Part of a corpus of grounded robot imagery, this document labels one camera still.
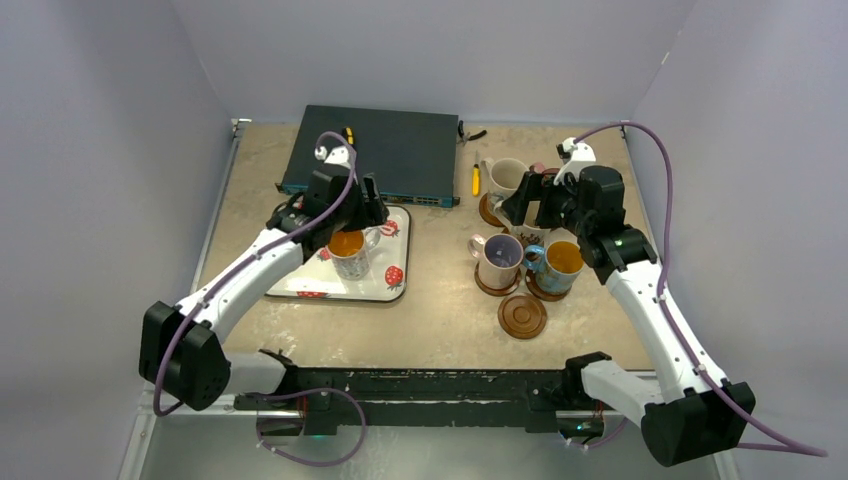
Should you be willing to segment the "orange interior mug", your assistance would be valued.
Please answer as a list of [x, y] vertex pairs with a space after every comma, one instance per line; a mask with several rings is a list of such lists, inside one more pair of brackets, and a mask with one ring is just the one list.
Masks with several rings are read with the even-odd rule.
[[370, 252], [380, 242], [377, 227], [352, 232], [336, 232], [332, 235], [327, 250], [338, 276], [343, 280], [363, 279], [370, 269]]

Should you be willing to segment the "blue butterfly mug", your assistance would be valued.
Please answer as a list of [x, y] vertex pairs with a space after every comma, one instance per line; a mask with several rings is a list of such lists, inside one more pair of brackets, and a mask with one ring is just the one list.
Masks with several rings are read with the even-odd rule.
[[544, 291], [561, 294], [571, 290], [584, 261], [576, 244], [559, 240], [548, 246], [527, 246], [523, 264], [526, 271], [535, 273], [536, 282]]

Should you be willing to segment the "cream floral mug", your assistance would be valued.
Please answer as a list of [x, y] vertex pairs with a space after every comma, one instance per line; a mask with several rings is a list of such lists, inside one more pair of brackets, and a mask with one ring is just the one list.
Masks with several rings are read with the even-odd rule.
[[481, 167], [488, 181], [488, 200], [494, 205], [512, 196], [530, 167], [515, 158], [484, 158]]

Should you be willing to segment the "purple interior mug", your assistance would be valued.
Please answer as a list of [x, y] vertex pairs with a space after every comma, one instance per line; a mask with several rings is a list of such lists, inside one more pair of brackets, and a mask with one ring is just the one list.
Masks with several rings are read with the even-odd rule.
[[468, 240], [469, 253], [477, 260], [481, 268], [509, 271], [520, 269], [524, 258], [524, 247], [518, 239], [509, 234], [495, 234], [488, 238], [475, 234]]

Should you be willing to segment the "wooden coaster front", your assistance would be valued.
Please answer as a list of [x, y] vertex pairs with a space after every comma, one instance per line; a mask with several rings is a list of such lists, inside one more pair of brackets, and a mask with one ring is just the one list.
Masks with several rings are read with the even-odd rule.
[[530, 294], [519, 294], [507, 297], [499, 304], [497, 318], [509, 336], [529, 340], [541, 334], [548, 316], [540, 300]]

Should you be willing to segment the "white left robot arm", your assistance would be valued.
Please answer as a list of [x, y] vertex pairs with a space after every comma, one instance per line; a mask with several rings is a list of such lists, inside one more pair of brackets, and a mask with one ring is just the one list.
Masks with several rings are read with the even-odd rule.
[[244, 315], [283, 277], [295, 272], [337, 232], [378, 227], [388, 217], [371, 174], [322, 165], [305, 192], [279, 204], [249, 248], [207, 285], [143, 316], [139, 373], [153, 384], [152, 409], [166, 416], [201, 411], [220, 396], [255, 394], [272, 408], [297, 399], [298, 382], [279, 354], [229, 357], [223, 343]]

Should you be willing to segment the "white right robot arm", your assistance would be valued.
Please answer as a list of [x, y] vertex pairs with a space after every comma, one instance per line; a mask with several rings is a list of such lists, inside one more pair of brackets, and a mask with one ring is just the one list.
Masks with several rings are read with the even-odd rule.
[[665, 467], [734, 449], [755, 396], [747, 383], [727, 379], [684, 321], [668, 319], [677, 307], [661, 278], [661, 261], [645, 234], [626, 223], [624, 193], [617, 170], [589, 166], [561, 181], [527, 172], [502, 203], [509, 222], [518, 225], [537, 202], [539, 226], [576, 237], [584, 263], [623, 308], [655, 369], [651, 384], [603, 352], [573, 357], [563, 370], [563, 397], [576, 407], [598, 400], [623, 414]]

